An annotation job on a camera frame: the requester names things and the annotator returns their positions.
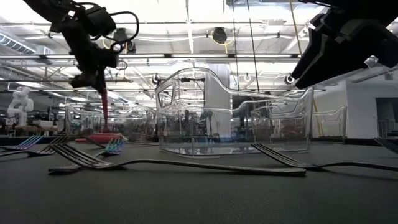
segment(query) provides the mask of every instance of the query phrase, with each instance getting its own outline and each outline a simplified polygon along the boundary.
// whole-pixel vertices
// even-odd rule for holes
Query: gray table surface
[[[97,153],[92,147],[79,145]],[[315,145],[310,153],[288,155],[305,162],[398,166],[398,155],[382,147]],[[130,159],[283,167],[262,154],[195,160],[136,146],[106,160]],[[398,223],[398,173],[390,171],[335,167],[274,177],[136,164],[47,174],[69,164],[59,155],[0,158],[0,223]]]

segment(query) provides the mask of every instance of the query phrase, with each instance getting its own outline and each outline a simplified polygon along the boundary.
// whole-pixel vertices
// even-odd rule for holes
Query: metal fork
[[[95,158],[91,155],[88,155],[77,149],[72,149],[70,147],[53,147],[53,150],[59,153],[64,158],[68,159],[69,161],[72,161],[78,164],[79,166],[91,170],[114,170],[129,164],[150,163],[150,164],[165,164],[165,165],[174,165],[174,166],[196,167],[203,169],[225,170],[231,172],[240,172],[244,174],[305,176],[305,169],[301,168],[265,169],[265,168],[210,165],[210,164],[199,164],[193,162],[165,161],[165,160],[153,160],[153,159],[137,159],[129,162],[123,162],[120,164],[113,164],[111,162],[102,161],[101,159]]]
[[[373,169],[381,169],[381,170],[389,170],[398,172],[398,167],[384,166],[378,164],[368,164],[363,162],[334,162],[330,164],[308,164],[306,162],[300,162],[289,156],[283,155],[263,144],[252,144],[258,151],[266,154],[267,156],[275,159],[276,161],[283,163],[289,167],[296,168],[304,168],[307,170],[320,170],[324,167],[333,167],[333,166],[356,166],[356,167],[365,167],[365,168],[373,168]]]
[[[31,147],[33,147],[34,145],[36,145],[36,143],[38,143],[41,139],[43,138],[43,136],[31,136],[29,138],[27,138],[25,141],[23,141],[22,143],[20,143],[18,146],[16,147],[4,147],[4,146],[0,146],[0,149],[4,149],[5,151],[23,151],[23,150],[27,150],[30,149]]]
[[[49,156],[49,155],[52,155],[55,153],[55,151],[53,151],[51,149],[52,144],[65,142],[66,140],[67,140],[66,136],[59,136],[59,137],[55,138],[52,142],[50,142],[47,146],[45,146],[44,149],[39,150],[37,152],[32,152],[32,151],[6,152],[6,153],[0,154],[0,157],[11,156],[11,155],[16,155],[16,154],[27,154],[28,157]]]
[[[379,143],[381,146],[390,150],[391,152],[398,154],[398,146],[396,144],[393,144],[383,138],[372,138],[372,139],[375,140],[377,143]]]
[[[121,153],[121,149],[123,148],[123,145],[124,145],[123,139],[115,139],[115,140],[111,139],[110,142],[108,143],[108,145],[106,146],[105,150],[103,152],[96,154],[94,157],[117,156]],[[73,148],[72,146],[70,146],[68,144],[64,144],[64,145],[56,144],[56,145],[53,145],[52,147],[53,148],[54,147]],[[50,174],[71,174],[74,172],[78,172],[82,169],[83,169],[82,166],[79,166],[78,164],[73,163],[72,165],[65,166],[65,167],[50,168],[49,172],[50,172]]]

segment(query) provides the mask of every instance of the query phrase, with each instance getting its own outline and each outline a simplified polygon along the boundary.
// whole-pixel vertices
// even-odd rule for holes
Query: white robot
[[[18,87],[17,91],[12,94],[12,102],[7,109],[9,119],[13,119],[15,114],[19,115],[19,126],[26,125],[27,112],[33,111],[33,100],[28,98],[29,92],[29,87]]]

